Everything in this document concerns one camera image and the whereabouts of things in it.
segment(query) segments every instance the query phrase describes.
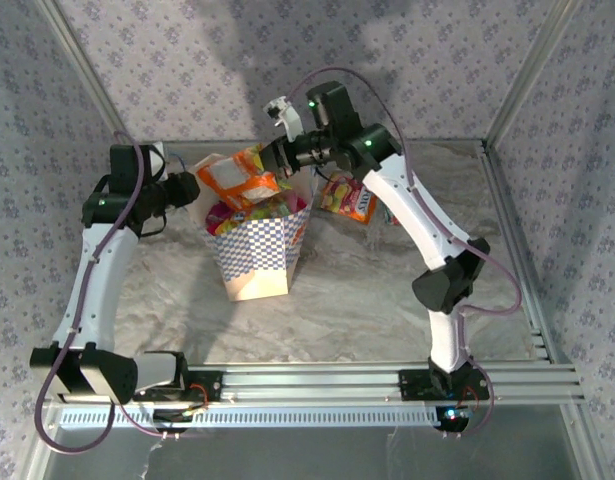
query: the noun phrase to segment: patterned wallpaper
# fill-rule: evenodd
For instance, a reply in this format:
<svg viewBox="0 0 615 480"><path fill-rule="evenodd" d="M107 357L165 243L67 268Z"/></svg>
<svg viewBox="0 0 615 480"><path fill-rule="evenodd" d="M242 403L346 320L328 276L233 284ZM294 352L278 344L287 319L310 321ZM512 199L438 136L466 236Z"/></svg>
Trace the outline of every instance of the patterned wallpaper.
<svg viewBox="0 0 615 480"><path fill-rule="evenodd" d="M584 2L498 151L615 474L615 0Z"/></svg>
<svg viewBox="0 0 615 480"><path fill-rule="evenodd" d="M33 434L31 348L49 342L80 256L84 195L111 137L33 1L0 2L0 478Z"/></svg>
<svg viewBox="0 0 615 480"><path fill-rule="evenodd" d="M552 2L60 4L135 137L264 140L277 131L262 107L330 64L367 75L410 138L483 138ZM382 121L368 92L342 78L362 118Z"/></svg>

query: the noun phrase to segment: cable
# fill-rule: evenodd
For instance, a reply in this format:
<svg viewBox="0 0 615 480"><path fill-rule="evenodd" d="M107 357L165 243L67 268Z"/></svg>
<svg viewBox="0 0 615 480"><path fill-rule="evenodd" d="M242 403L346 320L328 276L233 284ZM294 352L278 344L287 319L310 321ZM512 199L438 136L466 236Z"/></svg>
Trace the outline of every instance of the cable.
<svg viewBox="0 0 615 480"><path fill-rule="evenodd" d="M177 153L174 153L174 152L169 152L169 156L170 157L176 157L178 159L178 161L180 162L180 166L183 167L183 170L185 172L187 171L187 166L185 165L185 161L183 160L183 157L181 157L180 155L178 155Z"/></svg>
<svg viewBox="0 0 615 480"><path fill-rule="evenodd" d="M201 384L198 383L192 383L189 388L197 388L199 390L201 390L203 392L203 403L199 406L193 407L189 410L186 410L185 412L183 412L183 415L185 415L186 412L190 412L190 413L195 413L198 410L205 408L208 403L209 403L209 395L207 394L207 389L202 386ZM127 410L125 409L125 407L123 405L118 405L118 408L120 409L120 411L122 412L122 414L125 416L125 418L127 419L127 421L129 423L131 423L134 427L136 427L136 429L142 433L144 433L145 435L149 435L150 437L159 437L162 439L167 438L167 432L155 432L153 430L149 430L148 428L143 427L142 425L140 425L138 422L136 422L133 418L131 418L131 415L129 415L129 413L127 412ZM179 439L181 437L184 438L199 438L202 437L202 435L194 435L194 434L180 434L180 433L175 433L173 435L173 438L175 439Z"/></svg>
<svg viewBox="0 0 615 480"><path fill-rule="evenodd" d="M331 178L329 178L327 175L325 175L323 172L320 171L320 168L316 167L316 174L320 177L320 178L324 178L325 180L327 180L327 183L331 183Z"/></svg>
<svg viewBox="0 0 615 480"><path fill-rule="evenodd" d="M149 430L149 429L143 427L142 425L140 425L136 420L131 418L131 415L129 415L129 413L127 413L127 410L125 410L125 407L123 405L118 405L118 408L120 408L120 411L123 413L123 415L125 416L127 421L129 423L131 423L134 427L136 427L136 430L144 433L145 435L149 435L151 437L163 437L162 433L154 432L152 430Z"/></svg>
<svg viewBox="0 0 615 480"><path fill-rule="evenodd" d="M474 390L472 387L467 386L465 387L464 396L466 396L467 393L471 393L471 395L476 399L476 408L474 409L474 412L477 412L478 407L480 406L480 398L478 398L478 394L476 393L476 390Z"/></svg>
<svg viewBox="0 0 615 480"><path fill-rule="evenodd" d="M115 407L114 407L114 404L112 403L109 408L109 417L108 417L107 425L98 438L96 438L93 442L87 445L83 445L80 447L67 447L65 445L60 445L59 443L52 440L49 437L49 435L47 435L47 432L45 431L45 428L43 425L42 406L45 401L45 397L47 396L47 392L49 391L49 386L51 385L52 380L58 373L60 366L62 365L63 361L65 360L65 357L67 356L67 353L69 352L69 348L71 347L72 343L74 343L74 339L76 338L76 333L78 332L78 327L80 326L80 321L82 319L83 309L85 306L85 297L87 295L87 287L89 285L89 280L91 278L92 271L95 268L98 262L98 259L100 257L100 254L104 250L107 243L109 243L112 236L120 229L121 225L123 225L123 223L125 222L127 215L129 215L129 212L131 211L134 204L136 203L136 199L138 198L138 195L140 194L140 190L143 185L143 179L145 175L145 163L143 159L143 154L140 151L140 147L128 133L121 132L121 131L114 132L114 138L119 143L121 142L120 140L121 136L124 136L127 139L129 139L134 147L134 150L136 151L136 158L138 160L138 179L136 181L136 186L134 187L134 191L132 192L131 197L129 197L129 201L127 202L127 205L125 205L125 208L122 210L122 212L120 212L120 215L118 216L114 224L111 226L107 234L103 237L100 243L96 246L96 248L94 249L94 253L91 255L91 258L89 259L89 262L87 263L87 266L85 267L85 272L83 274L83 280L80 284L80 291L78 292L78 301L76 302L76 311L74 313L74 320L69 329L69 335L67 335L67 339L65 340L65 343L60 349L60 352L58 353L56 360L54 361L51 369L49 370L49 373L47 374L47 378L45 378L45 381L40 387L40 391L38 392L38 398L36 399L36 407L34 410L34 425L36 427L36 431L38 432L38 436L43 442L45 442L45 444L47 444L47 446L51 450L57 453L64 454L64 455L79 455L81 453L88 452L89 450L97 447L103 442L103 440L105 440L107 435L109 435L109 432L111 431L111 428L114 424Z"/></svg>
<svg viewBox="0 0 615 480"><path fill-rule="evenodd" d="M167 228L167 214L163 212L163 226L160 227L158 230L154 230L152 232L141 233L140 238L149 238L153 237L154 235L159 235L165 231L165 228Z"/></svg>
<svg viewBox="0 0 615 480"><path fill-rule="evenodd" d="M414 169L413 169L412 159L409 156L409 151L408 151L408 147L407 147L407 142L405 140L405 136L404 136L400 126L398 125L398 122L396 121L396 118L391 113L389 107L387 107L385 102L382 101L382 99L380 98L380 95L378 95L378 92L376 91L376 89L369 83L369 81L363 75L361 75L360 73L356 72L355 70L352 70L352 69L347 68L347 67L330 66L330 67L319 68L317 70L314 70L314 71L308 73L300 82L298 82L298 84L290 91L289 95L287 95L287 100L291 101L292 98L298 92L298 90L300 88L302 88L302 86L305 85L305 83L310 81L312 78L314 78L317 75L320 75L321 73L330 72L330 71L345 72L345 73L348 73L348 74L356 77L358 80L360 80L362 83L365 84L365 86L373 93L373 95L376 98L376 100L378 100L378 103L380 104L380 106L383 108L384 112L389 117L389 120L391 120L391 123L394 125L394 129L396 130L396 133L398 134L398 139L400 140L400 143L401 143L401 145L403 147L403 157L405 159L405 167L406 167L405 169L407 171L407 180L408 180L408 183L409 183L409 190L411 191L411 193L414 196L415 200L418 202L418 204L420 205L422 210L425 212L427 217L429 217L431 222L434 224L434 226L436 228L438 228L438 230L443 235L445 235L445 237L449 241L460 245L465 250L467 250L468 252L476 255L481 260L483 260L485 262L490 262L491 264L493 264L498 270L500 270L503 273L503 275L505 277L507 277L507 279L514 286L514 291L515 291L516 298L515 298L515 301L514 301L513 305L511 307L509 307L509 308L505 308L505 309L501 309L501 310L491 310L491 309L488 309L488 308L482 308L482 307L478 307L478 306L471 305L471 304L461 305L461 306L458 307L458 319L457 319L457 321L458 321L459 348L461 348L467 354L466 355L467 362L473 368L477 369L483 375L483 377L485 378L485 380L487 382L487 389L489 391L489 399L490 399L489 405L490 405L490 407L487 409L487 413L485 414L485 417L483 418L481 423L479 423L475 428L473 428L473 429L468 431L468 433L475 433L475 432L479 431L481 428L483 428L487 424L487 422L489 421L489 419L491 417L491 413L492 413L492 410L494 408L494 389L493 389L493 385L492 385L492 382L491 382L491 378L489 377L487 372L469 355L469 352L467 351L467 346L466 346L466 343L465 343L465 325L464 325L465 324L465 316L464 316L464 313L467 312L467 311L472 311L472 312L483 313L483 314L486 314L486 315L491 315L491 316L496 316L496 317L511 315L512 313L516 312L520 308L520 305L522 304L522 292L520 290L520 286L518 284L518 281L516 280L514 275L507 268L505 268L505 266L502 265L498 260L490 257L489 255L487 255L484 252L481 252L477 248L472 247L467 242L464 242L463 240L461 240L459 238L456 238L453 235L453 233L451 233L451 231L447 227L445 227L445 225L438 219L438 217L431 210L429 205L427 205L427 203L425 203L425 200L423 199L422 195L418 191L418 187L416 185L416 181L415 181L415 178L414 178Z"/></svg>

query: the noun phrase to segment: blue and white checkered bag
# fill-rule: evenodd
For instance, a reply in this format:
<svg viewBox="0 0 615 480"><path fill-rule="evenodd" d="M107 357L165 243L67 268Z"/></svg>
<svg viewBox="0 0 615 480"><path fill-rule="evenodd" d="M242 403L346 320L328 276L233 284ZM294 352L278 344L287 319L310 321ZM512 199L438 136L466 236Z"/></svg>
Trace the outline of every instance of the blue and white checkered bag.
<svg viewBox="0 0 615 480"><path fill-rule="evenodd" d="M212 250L229 298L247 300L289 293L318 186L314 170L304 169L289 179L307 204L303 210L283 218L251 220L218 236L204 227L207 212L218 197L200 180L199 183L201 196L190 215L202 226L201 236Z"/></svg>

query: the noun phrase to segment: metal extrusion bar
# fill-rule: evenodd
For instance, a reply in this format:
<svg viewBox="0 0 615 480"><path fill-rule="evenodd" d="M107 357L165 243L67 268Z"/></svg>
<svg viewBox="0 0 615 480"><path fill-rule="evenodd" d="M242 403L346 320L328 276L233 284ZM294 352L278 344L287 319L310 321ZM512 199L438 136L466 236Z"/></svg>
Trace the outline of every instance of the metal extrusion bar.
<svg viewBox="0 0 615 480"><path fill-rule="evenodd" d="M391 407L234 407L228 410L209 408L194 414L188 423L158 422L153 407L127 407L129 416L143 427L165 428L313 428L313 427L417 427L438 426L436 409L421 406ZM102 428L108 418L101 407L66 409L60 419L63 429ZM114 427L133 425L117 413Z"/></svg>
<svg viewBox="0 0 615 480"><path fill-rule="evenodd" d="M480 154L482 166L485 173L485 178L492 192L496 212L498 213L498 223L501 227L501 232L505 239L505 243L511 256L514 273L520 281L521 290L523 293L523 301L526 307L526 314L532 325L532 328L539 331L544 341L544 348L548 358L555 362L565 362L566 359L560 353L559 349L549 334L549 329L545 322L545 316L542 311L542 306L538 299L538 294L535 289L537 285L536 275L533 273L533 267L527 264L526 259L521 255L521 246L525 243L522 232L512 222L513 206L511 200L502 190L504 180L498 167L498 154L495 148Z"/></svg>
<svg viewBox="0 0 615 480"><path fill-rule="evenodd" d="M83 86L91 96L94 105L100 111L107 127L111 131L125 130L114 103L107 95L87 55L78 43L76 35L58 2L56 0L36 0L36 4L41 14L47 19L47 23L53 30L58 43L63 47L65 55L83 82Z"/></svg>
<svg viewBox="0 0 615 480"><path fill-rule="evenodd" d="M561 405L560 410L581 478L612 478L587 405Z"/></svg>
<svg viewBox="0 0 615 480"><path fill-rule="evenodd" d="M45 429L52 440L56 439L57 427L60 425L62 418L59 405L57 403L43 405ZM22 472L21 480L37 480L39 478L38 472L45 472L51 455L52 451L47 448L47 445L37 435L34 435L30 448L27 450L27 455L22 462L20 470Z"/></svg>
<svg viewBox="0 0 615 480"><path fill-rule="evenodd" d="M507 97L489 128L487 133L488 147L495 147L511 125L579 4L580 0L556 0L554 2Z"/></svg>
<svg viewBox="0 0 615 480"><path fill-rule="evenodd" d="M452 401L403 401L401 370L425 370L424 363L249 364L191 366L191 371L222 371L221 398L212 409L271 407L449 406ZM506 405L562 405L584 402L572 365L547 362L491 362L495 401ZM105 404L92 397L87 403ZM186 408L184 402L139 402L154 408Z"/></svg>

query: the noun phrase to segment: glass panel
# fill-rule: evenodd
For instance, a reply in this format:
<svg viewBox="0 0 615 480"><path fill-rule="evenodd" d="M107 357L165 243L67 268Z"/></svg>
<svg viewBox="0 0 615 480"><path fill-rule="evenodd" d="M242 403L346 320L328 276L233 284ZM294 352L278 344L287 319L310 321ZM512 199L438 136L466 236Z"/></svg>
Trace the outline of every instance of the glass panel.
<svg viewBox="0 0 615 480"><path fill-rule="evenodd" d="M95 432L62 431L78 445ZM164 478L220 480L507 480L580 478L560 409L497 407L473 437L443 439L430 428L222 429L178 441L114 429L96 450L52 455L45 480Z"/></svg>

